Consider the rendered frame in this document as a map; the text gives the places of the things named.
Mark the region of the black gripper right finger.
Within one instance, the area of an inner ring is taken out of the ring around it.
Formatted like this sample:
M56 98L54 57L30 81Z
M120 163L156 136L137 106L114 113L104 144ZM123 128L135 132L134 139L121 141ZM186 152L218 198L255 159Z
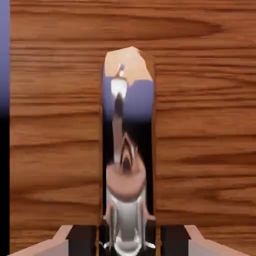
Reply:
M160 228L161 256L250 256L204 238L195 225Z

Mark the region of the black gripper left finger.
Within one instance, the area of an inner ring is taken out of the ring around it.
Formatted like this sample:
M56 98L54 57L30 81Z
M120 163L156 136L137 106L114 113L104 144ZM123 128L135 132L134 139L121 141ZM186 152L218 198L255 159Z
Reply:
M53 238L8 256L97 256L97 227L62 225Z

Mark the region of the shiny curved metal handle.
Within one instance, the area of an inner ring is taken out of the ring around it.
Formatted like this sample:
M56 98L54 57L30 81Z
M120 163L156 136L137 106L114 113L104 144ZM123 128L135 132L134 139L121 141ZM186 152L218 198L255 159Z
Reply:
M130 46L102 71L99 256L155 256L155 70Z

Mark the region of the brown wooden cabinet door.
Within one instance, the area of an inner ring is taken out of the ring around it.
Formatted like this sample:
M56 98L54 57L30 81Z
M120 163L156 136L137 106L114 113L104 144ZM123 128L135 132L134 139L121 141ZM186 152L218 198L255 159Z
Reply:
M101 69L156 71L159 225L256 256L256 0L10 0L10 249L100 220Z

